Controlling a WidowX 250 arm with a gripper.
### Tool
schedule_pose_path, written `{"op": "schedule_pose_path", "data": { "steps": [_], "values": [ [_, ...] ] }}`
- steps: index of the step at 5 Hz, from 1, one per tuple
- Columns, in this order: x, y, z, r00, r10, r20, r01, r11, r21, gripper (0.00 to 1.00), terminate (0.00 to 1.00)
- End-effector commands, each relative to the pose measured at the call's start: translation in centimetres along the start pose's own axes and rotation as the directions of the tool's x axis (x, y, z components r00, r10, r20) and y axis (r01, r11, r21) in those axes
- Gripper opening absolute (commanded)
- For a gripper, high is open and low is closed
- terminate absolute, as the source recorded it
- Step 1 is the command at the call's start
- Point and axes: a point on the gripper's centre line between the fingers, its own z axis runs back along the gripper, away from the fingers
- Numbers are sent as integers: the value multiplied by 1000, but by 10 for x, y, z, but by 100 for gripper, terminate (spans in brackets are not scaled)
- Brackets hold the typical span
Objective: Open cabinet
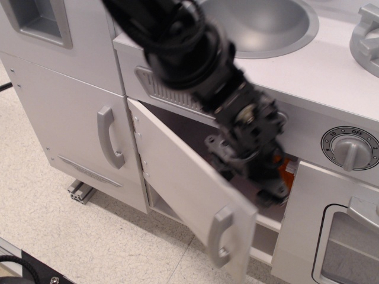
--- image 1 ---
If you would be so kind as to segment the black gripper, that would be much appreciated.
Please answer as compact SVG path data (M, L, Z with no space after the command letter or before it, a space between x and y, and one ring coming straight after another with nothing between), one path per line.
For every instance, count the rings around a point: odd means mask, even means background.
M226 180L241 176L252 182L265 206L284 204L289 189L278 170L285 153L277 136L287 119L274 99L243 85L214 111L214 116L219 134L205 139L212 166Z

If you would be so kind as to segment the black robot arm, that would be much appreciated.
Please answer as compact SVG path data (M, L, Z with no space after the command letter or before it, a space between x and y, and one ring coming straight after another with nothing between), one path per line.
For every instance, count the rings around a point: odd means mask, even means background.
M157 79L189 93L212 115L218 135L206 138L212 164L226 179L240 175L259 186L266 204L286 201L277 136L285 118L275 100L248 82L234 64L235 45L196 1L104 1L140 47Z

